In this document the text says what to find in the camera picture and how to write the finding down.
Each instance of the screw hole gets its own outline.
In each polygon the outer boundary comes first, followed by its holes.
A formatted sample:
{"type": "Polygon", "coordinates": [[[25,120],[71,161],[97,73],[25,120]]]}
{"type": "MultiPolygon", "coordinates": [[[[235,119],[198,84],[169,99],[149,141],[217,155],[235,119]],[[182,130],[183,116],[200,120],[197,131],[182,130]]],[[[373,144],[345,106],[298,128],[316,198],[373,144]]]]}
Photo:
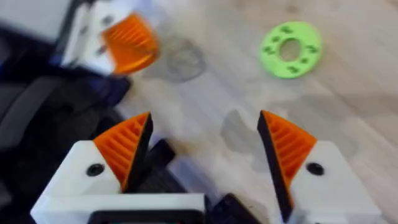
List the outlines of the screw hole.
{"type": "Polygon", "coordinates": [[[308,163],[307,170],[313,175],[323,175],[325,173],[325,169],[316,162],[308,163]]]}
{"type": "Polygon", "coordinates": [[[97,51],[96,54],[97,56],[100,56],[101,54],[106,52],[106,47],[105,46],[101,46],[97,51]]]}
{"type": "Polygon", "coordinates": [[[104,26],[109,26],[113,22],[113,16],[107,15],[104,18],[102,18],[102,24],[104,26]]]}
{"type": "Polygon", "coordinates": [[[89,177],[95,177],[97,175],[102,174],[102,172],[104,172],[105,170],[105,166],[102,164],[92,164],[91,166],[89,166],[89,168],[87,168],[86,174],[89,177]]]}

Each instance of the orange gripper pad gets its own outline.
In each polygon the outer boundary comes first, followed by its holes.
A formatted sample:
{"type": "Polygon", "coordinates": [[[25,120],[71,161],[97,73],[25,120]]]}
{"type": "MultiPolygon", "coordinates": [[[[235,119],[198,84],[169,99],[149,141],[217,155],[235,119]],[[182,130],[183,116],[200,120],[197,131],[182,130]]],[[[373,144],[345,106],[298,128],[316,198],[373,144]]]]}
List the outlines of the orange gripper pad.
{"type": "Polygon", "coordinates": [[[137,14],[102,33],[115,62],[115,74],[135,72],[152,64],[159,54],[154,34],[137,14]]]}
{"type": "Polygon", "coordinates": [[[261,113],[266,119],[285,185],[289,187],[317,139],[280,116],[264,110],[261,113]]]}
{"type": "Polygon", "coordinates": [[[124,190],[127,187],[134,156],[150,113],[140,114],[105,131],[94,143],[124,190]]]}

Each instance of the white plastic part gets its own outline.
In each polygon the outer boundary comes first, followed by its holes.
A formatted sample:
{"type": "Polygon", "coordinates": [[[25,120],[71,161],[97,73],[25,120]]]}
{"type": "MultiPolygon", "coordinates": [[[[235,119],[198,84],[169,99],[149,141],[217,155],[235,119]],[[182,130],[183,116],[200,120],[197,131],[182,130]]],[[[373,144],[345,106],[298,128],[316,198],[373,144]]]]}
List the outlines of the white plastic part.
{"type": "Polygon", "coordinates": [[[205,212],[203,194],[120,194],[120,184],[93,141],[79,141],[58,168],[30,211],[37,224],[86,224],[98,210],[197,210],[205,212]],[[88,176],[92,164],[104,165],[88,176]]]}
{"type": "Polygon", "coordinates": [[[102,31],[130,15],[139,0],[95,1],[91,6],[82,4],[76,10],[63,66],[81,66],[102,75],[115,69],[111,53],[105,49],[102,31]]]}
{"type": "Polygon", "coordinates": [[[311,150],[290,185],[290,193],[297,216],[292,220],[299,223],[367,224],[381,215],[339,149],[327,141],[318,141],[311,150]],[[307,170],[312,162],[324,168],[323,175],[307,170]]]}

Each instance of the wooden table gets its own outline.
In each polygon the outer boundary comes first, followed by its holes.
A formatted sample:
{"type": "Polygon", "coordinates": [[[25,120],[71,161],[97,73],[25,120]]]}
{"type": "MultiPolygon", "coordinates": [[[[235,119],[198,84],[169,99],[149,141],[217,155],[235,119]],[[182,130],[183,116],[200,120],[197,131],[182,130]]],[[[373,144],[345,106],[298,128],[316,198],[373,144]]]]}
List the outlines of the wooden table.
{"type": "Polygon", "coordinates": [[[162,56],[132,76],[119,109],[126,117],[152,112],[152,141],[170,140],[179,153],[170,170],[191,191],[213,201],[232,192],[275,223],[256,131],[264,109],[334,142],[385,221],[398,223],[398,1],[148,0],[141,11],[162,56]],[[320,31],[325,52],[313,72],[279,80],[259,64],[259,44],[294,20],[320,31]]]}

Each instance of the green washer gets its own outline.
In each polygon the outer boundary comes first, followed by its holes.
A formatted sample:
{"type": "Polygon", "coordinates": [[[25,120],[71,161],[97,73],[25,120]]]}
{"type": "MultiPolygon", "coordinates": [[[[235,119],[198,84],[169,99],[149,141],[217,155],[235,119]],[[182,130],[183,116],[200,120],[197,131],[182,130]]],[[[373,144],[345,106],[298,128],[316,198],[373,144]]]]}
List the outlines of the green washer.
{"type": "Polygon", "coordinates": [[[318,32],[306,22],[285,22],[275,27],[261,43],[263,66],[279,78],[298,78],[309,72],[322,54],[318,32]],[[300,55],[293,61],[280,56],[281,46],[288,40],[300,42],[300,55]]]}

